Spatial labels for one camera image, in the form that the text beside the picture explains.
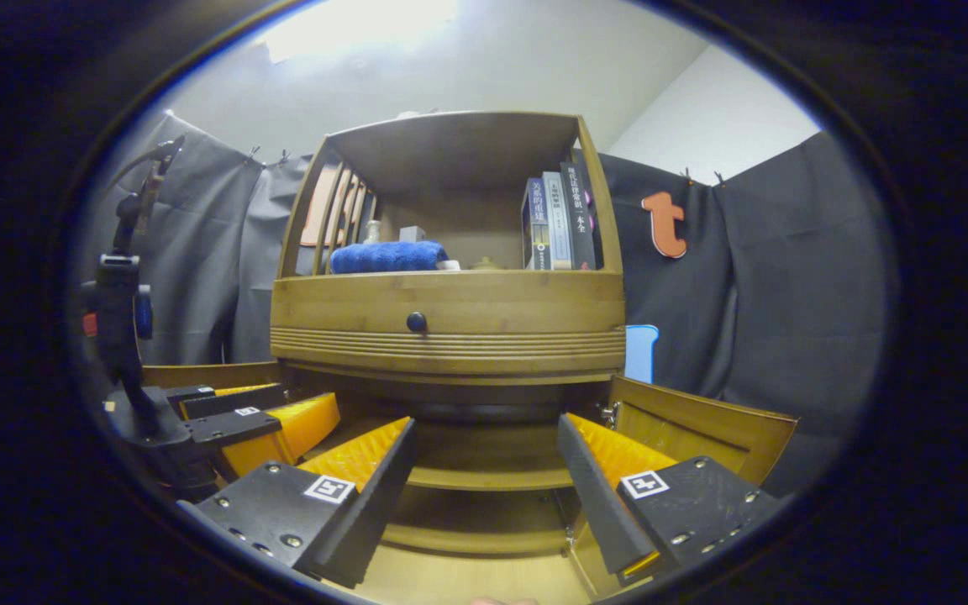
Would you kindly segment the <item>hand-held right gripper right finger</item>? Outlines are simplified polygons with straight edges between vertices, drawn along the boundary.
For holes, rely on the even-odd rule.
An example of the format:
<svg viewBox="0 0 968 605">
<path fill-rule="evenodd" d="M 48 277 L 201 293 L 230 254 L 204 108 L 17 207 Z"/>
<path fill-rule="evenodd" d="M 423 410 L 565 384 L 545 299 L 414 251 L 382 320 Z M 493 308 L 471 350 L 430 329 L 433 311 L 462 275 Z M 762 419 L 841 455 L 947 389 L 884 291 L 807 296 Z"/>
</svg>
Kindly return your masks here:
<svg viewBox="0 0 968 605">
<path fill-rule="evenodd" d="M 604 566 L 623 582 L 711 560 L 782 506 L 710 456 L 677 462 L 572 413 L 557 444 Z"/>
</svg>

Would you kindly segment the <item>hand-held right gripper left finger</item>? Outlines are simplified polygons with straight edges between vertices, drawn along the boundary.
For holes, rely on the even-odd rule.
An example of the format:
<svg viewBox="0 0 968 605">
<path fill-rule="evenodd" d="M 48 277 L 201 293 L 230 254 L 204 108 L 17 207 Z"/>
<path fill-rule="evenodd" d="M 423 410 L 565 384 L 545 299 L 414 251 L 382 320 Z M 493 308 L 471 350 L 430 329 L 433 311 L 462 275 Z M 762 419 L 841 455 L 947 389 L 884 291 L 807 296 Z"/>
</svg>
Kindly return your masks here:
<svg viewBox="0 0 968 605">
<path fill-rule="evenodd" d="M 395 512 L 418 456 L 404 417 L 308 460 L 273 460 L 198 504 L 178 507 L 220 547 L 266 574 L 354 588 Z"/>
</svg>

